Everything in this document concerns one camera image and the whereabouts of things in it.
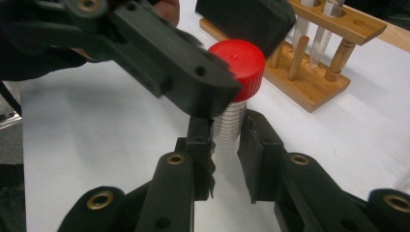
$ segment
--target wooden peg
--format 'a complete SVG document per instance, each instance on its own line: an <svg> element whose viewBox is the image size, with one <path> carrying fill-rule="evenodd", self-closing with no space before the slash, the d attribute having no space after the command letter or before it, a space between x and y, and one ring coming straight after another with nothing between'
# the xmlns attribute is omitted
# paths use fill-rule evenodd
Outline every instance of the wooden peg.
<svg viewBox="0 0 410 232"><path fill-rule="evenodd" d="M305 51L308 46L308 37L302 36L298 41L298 46L293 55L292 65L290 65L288 80L294 81L297 79L296 74L298 73L299 68L301 67L302 59L305 56Z"/></svg>
<svg viewBox="0 0 410 232"><path fill-rule="evenodd" d="M337 81L337 78L340 76L341 70L349 60L349 57L352 54L355 46L356 45L354 43L350 43L346 39L341 40L341 43L338 46L338 49L332 60L331 66L325 74L326 80L331 82Z"/></svg>
<svg viewBox="0 0 410 232"><path fill-rule="evenodd" d="M275 69L278 66L279 60L280 60L280 55L281 51L283 49L283 44L284 41L280 42L280 44L277 46L277 49L275 49L274 53L272 54L272 63L271 67Z"/></svg>

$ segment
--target black cable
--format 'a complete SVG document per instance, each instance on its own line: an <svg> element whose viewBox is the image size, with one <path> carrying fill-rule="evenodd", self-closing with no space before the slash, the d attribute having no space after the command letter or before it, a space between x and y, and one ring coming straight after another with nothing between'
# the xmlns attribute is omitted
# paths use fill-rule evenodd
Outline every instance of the black cable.
<svg viewBox="0 0 410 232"><path fill-rule="evenodd" d="M6 85L0 81L0 94L4 100L12 107L12 109L17 112L20 116L21 114L21 105L18 101L13 97L12 93L7 89Z"/></svg>

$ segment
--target hand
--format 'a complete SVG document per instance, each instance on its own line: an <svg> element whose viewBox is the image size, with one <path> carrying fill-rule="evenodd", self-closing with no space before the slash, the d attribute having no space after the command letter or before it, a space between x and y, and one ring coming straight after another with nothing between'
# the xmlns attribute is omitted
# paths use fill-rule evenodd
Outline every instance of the hand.
<svg viewBox="0 0 410 232"><path fill-rule="evenodd" d="M160 16L171 22L174 26L178 25L180 18L179 0L161 0L154 7Z"/></svg>

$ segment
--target brass insert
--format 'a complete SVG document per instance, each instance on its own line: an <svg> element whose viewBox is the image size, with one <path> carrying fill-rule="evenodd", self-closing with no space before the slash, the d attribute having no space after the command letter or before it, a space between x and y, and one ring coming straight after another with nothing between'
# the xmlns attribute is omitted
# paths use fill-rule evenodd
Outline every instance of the brass insert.
<svg viewBox="0 0 410 232"><path fill-rule="evenodd" d="M100 210L111 204L113 200L114 194L111 191L100 191L88 199L87 207L90 210Z"/></svg>
<svg viewBox="0 0 410 232"><path fill-rule="evenodd" d="M410 201L402 196L388 194L383 200L393 209L410 214Z"/></svg>
<svg viewBox="0 0 410 232"><path fill-rule="evenodd" d="M298 156L298 155L292 156L290 158L290 160L292 160L294 163L300 164L300 165L307 165L307 164L310 163L310 161L307 158L302 157L302 156Z"/></svg>
<svg viewBox="0 0 410 232"><path fill-rule="evenodd" d="M78 0L78 7L84 12L94 12L101 7L99 0Z"/></svg>
<svg viewBox="0 0 410 232"><path fill-rule="evenodd" d="M166 159L169 164L177 165L185 161L185 158L181 155L172 155Z"/></svg>

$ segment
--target black plastic part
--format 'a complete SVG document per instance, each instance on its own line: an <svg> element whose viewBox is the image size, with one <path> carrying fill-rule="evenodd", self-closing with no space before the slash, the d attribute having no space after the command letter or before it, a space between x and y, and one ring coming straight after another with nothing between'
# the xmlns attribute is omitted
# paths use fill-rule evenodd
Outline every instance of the black plastic part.
<svg viewBox="0 0 410 232"><path fill-rule="evenodd" d="M357 207L359 207L359 209L361 209L363 212L366 211L367 202L364 201L364 199L361 199L361 198L359 198L359 197L357 197L357 196L355 196L355 195L352 195L352 194L350 194L349 192L345 192L345 193L349 196L350 200L351 200L353 203L355 203L355 205L356 205Z"/></svg>
<svg viewBox="0 0 410 232"><path fill-rule="evenodd" d="M275 216L282 232L300 232L304 231L304 222L297 211L288 209L280 203L275 203Z"/></svg>
<svg viewBox="0 0 410 232"><path fill-rule="evenodd" d="M198 0L195 10L229 38L258 46L266 58L296 22L285 0Z"/></svg>
<svg viewBox="0 0 410 232"><path fill-rule="evenodd" d="M118 222L121 228L124 228L121 232L133 232L135 230L150 185L151 182L148 182L123 198Z"/></svg>
<svg viewBox="0 0 410 232"><path fill-rule="evenodd" d="M20 13L20 3L15 0L0 0L0 23L14 20Z"/></svg>
<svg viewBox="0 0 410 232"><path fill-rule="evenodd" d="M287 154L282 157L280 174L304 231L378 231L315 159Z"/></svg>
<svg viewBox="0 0 410 232"><path fill-rule="evenodd" d="M248 109L238 156L252 203L278 199L278 164L284 152L283 142L265 116Z"/></svg>
<svg viewBox="0 0 410 232"><path fill-rule="evenodd" d="M46 20L7 18L0 30L8 41L80 47L100 61L114 60L155 96L167 96L191 116L220 115L240 91L241 84L219 58L160 18L147 1L127 2L109 17L105 12L83 16L71 1L61 9L55 3L40 8L27 1L18 10ZM74 23L62 22L67 15Z"/></svg>
<svg viewBox="0 0 410 232"><path fill-rule="evenodd" d="M143 3L135 7L130 11L122 6L114 12L113 23L126 39L110 44L114 60L154 95L166 95L189 115L221 114L241 85L150 7Z"/></svg>
<svg viewBox="0 0 410 232"><path fill-rule="evenodd" d="M371 192L366 205L367 215L380 231L410 231L410 195L393 189Z"/></svg>
<svg viewBox="0 0 410 232"><path fill-rule="evenodd" d="M0 163L0 188L24 184L24 166Z"/></svg>
<svg viewBox="0 0 410 232"><path fill-rule="evenodd" d="M98 32L107 24L106 0L62 0L67 13L83 31Z"/></svg>
<svg viewBox="0 0 410 232"><path fill-rule="evenodd" d="M160 158L135 231L193 231L193 163L189 155L169 153Z"/></svg>
<svg viewBox="0 0 410 232"><path fill-rule="evenodd" d="M90 198L103 191L111 192L113 200L106 207L91 210L87 207ZM69 211L59 228L59 232L114 232L122 231L118 223L118 212L124 193L118 188L99 187L85 193Z"/></svg>
<svg viewBox="0 0 410 232"><path fill-rule="evenodd" d="M205 201L213 192L215 168L211 160L211 121L190 117L186 151L193 159L195 201Z"/></svg>

